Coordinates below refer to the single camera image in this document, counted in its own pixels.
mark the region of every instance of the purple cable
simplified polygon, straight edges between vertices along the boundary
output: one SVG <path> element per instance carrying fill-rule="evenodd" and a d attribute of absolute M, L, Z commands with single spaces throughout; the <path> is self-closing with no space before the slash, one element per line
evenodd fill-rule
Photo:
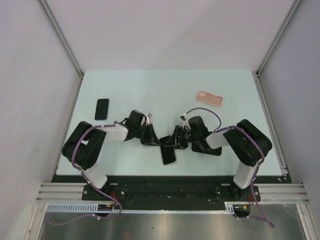
<path fill-rule="evenodd" d="M 98 216 L 98 219 L 115 219 L 116 217 L 118 217 L 118 216 L 121 214 L 121 212 L 122 212 L 122 210 L 123 210 L 123 207 L 122 207 L 121 203 L 120 203 L 117 199 L 115 199 L 114 197 L 112 197 L 112 196 L 104 193 L 104 192 L 101 191 L 99 188 L 97 188 L 95 185 L 93 185 L 92 182 L 90 182 L 90 180 L 87 178 L 87 176 L 82 172 L 81 168 L 78 167 L 78 166 L 76 166 L 76 164 L 75 164 L 75 158 L 76 158 L 76 153 L 77 153 L 77 151 L 78 151 L 78 149 L 79 149 L 80 144 L 82 143 L 82 141 L 85 139 L 85 137 L 86 137 L 92 130 L 94 130 L 94 129 L 99 129 L 99 128 L 112 128 L 112 127 L 116 127 L 116 125 L 115 125 L 115 124 L 112 124 L 112 125 L 96 125 L 96 126 L 90 127 L 87 131 L 85 131 L 85 133 L 80 137 L 79 141 L 76 143 L 75 148 L 74 148 L 74 151 L 73 151 L 73 153 L 72 153 L 72 157 L 71 157 L 71 164 L 72 164 L 72 166 L 73 166 L 75 169 L 81 171 L 81 175 L 83 176 L 83 178 L 85 179 L 85 181 L 86 181 L 91 187 L 93 187 L 98 193 L 100 193 L 101 195 L 103 195 L 103 196 L 111 199 L 112 201 L 114 201 L 114 202 L 119 206 L 119 208 L 120 208 L 120 211 L 119 211 L 116 215 L 112 215 L 112 216 L 110 216 L 110 217 L 107 217 L 107 216 Z M 53 226 L 63 226 L 63 225 L 70 224 L 70 223 L 72 223 L 72 222 L 74 222 L 74 221 L 77 221 L 77 220 L 79 220 L 79 219 L 82 219 L 82 218 L 85 218 L 85 217 L 89 217 L 89 216 L 92 216 L 92 214 L 85 214 L 85 215 L 76 217 L 76 218 L 73 219 L 73 220 L 70 220 L 70 221 L 67 221 L 67 222 L 63 222 L 63 223 L 53 223 L 53 222 L 51 222 L 51 221 L 49 220 L 49 218 L 47 219 L 47 221 L 48 221 L 49 224 L 51 224 L 51 225 L 53 225 Z"/>
<path fill-rule="evenodd" d="M 201 109 L 201 110 L 205 110 L 205 111 L 208 111 L 210 113 L 212 113 L 213 115 L 215 115 L 218 120 L 219 120 L 219 126 L 214 130 L 214 132 L 216 132 L 222 125 L 222 121 L 221 121 L 221 118 L 214 112 L 214 111 L 211 111 L 210 109 L 207 109 L 207 108 L 204 108 L 204 107 L 195 107 L 195 108 L 192 108 L 191 110 L 187 111 L 186 114 L 194 111 L 194 110 L 197 110 L 197 109 Z"/>
<path fill-rule="evenodd" d="M 240 127 L 238 127 L 238 126 L 228 126 L 228 127 L 224 127 L 224 128 L 222 128 L 222 129 L 219 129 L 219 130 L 216 131 L 216 132 L 219 133 L 219 132 L 222 132 L 222 131 L 228 130 L 228 129 L 237 129 L 238 131 L 240 131 L 243 135 L 245 135 L 245 136 L 250 140 L 250 142 L 256 147 L 256 149 L 257 149 L 257 150 L 259 151 L 259 153 L 261 154 L 261 161 L 258 162 L 258 164 L 257 164 L 257 166 L 256 166 L 256 169 L 255 169 L 255 171 L 254 171 L 254 174 L 253 174 L 253 176 L 252 176 L 252 178 L 251 178 L 250 189 L 251 189 L 252 196 L 253 196 L 253 199 L 254 199 L 254 201 L 255 201 L 255 204 L 256 204 L 257 208 L 259 209 L 259 212 L 260 212 L 260 214 L 262 215 L 262 217 L 260 217 L 260 216 L 250 216 L 249 218 L 250 218 L 250 219 L 264 220 L 265 222 L 267 222 L 267 223 L 270 225 L 270 227 L 275 228 L 275 225 L 268 220 L 268 218 L 266 217 L 266 215 L 265 215 L 264 212 L 262 211 L 262 209 L 261 209 L 261 207 L 260 207 L 260 205 L 259 205 L 259 203 L 258 203 L 258 200 L 257 200 L 257 198 L 256 198 L 255 191 L 254 191 L 254 181 L 255 181 L 256 176 L 257 176 L 257 173 L 258 173 L 258 171 L 259 171 L 260 165 L 265 161 L 265 155 L 264 155 L 264 153 L 262 152 L 262 150 L 260 149 L 260 147 L 257 145 L 257 143 L 245 132 L 245 130 L 243 130 L 242 128 L 240 128 Z"/>

